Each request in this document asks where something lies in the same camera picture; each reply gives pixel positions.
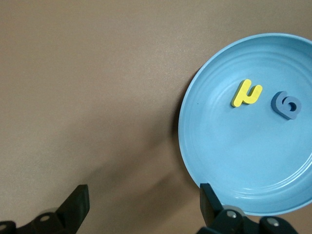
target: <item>blue plate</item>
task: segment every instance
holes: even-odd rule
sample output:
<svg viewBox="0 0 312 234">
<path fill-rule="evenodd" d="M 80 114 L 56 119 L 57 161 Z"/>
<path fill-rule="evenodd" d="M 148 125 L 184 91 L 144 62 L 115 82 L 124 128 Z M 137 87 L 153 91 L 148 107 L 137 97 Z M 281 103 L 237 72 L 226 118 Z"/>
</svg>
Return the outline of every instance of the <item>blue plate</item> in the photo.
<svg viewBox="0 0 312 234">
<path fill-rule="evenodd" d="M 232 107 L 239 84 L 262 93 Z M 296 119 L 271 107 L 277 92 L 301 102 Z M 241 39 L 198 71 L 182 103 L 179 144 L 197 185 L 248 215 L 278 215 L 312 202 L 312 42 L 289 34 Z"/>
</svg>

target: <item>brown table surface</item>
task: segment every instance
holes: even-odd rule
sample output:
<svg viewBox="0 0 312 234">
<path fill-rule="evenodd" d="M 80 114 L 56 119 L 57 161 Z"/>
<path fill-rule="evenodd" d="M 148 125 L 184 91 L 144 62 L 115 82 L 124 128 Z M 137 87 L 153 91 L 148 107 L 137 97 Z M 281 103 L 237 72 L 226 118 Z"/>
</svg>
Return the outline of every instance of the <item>brown table surface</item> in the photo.
<svg viewBox="0 0 312 234">
<path fill-rule="evenodd" d="M 79 234 L 195 233 L 199 193 L 176 136 L 187 85 L 240 38 L 312 39 L 311 11 L 310 0 L 1 1 L 0 220 L 24 225 L 87 183 Z M 282 217 L 308 234 L 311 215 Z"/>
</svg>

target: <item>foam letter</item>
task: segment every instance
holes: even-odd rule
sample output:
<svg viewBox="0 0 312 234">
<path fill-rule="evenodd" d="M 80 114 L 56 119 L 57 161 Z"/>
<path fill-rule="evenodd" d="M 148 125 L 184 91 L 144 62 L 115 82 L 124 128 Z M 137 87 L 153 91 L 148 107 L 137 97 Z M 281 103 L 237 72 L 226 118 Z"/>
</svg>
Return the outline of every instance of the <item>foam letter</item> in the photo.
<svg viewBox="0 0 312 234">
<path fill-rule="evenodd" d="M 262 86 L 261 85 L 254 86 L 250 90 L 249 95 L 247 95 L 247 92 L 251 84 L 252 81 L 250 79 L 246 79 L 241 82 L 231 102 L 233 107 L 239 107 L 243 102 L 246 104 L 253 104 L 258 100 L 262 92 Z"/>
<path fill-rule="evenodd" d="M 301 103 L 295 97 L 288 97 L 286 91 L 278 92 L 271 101 L 272 109 L 285 119 L 296 119 Z"/>
</svg>

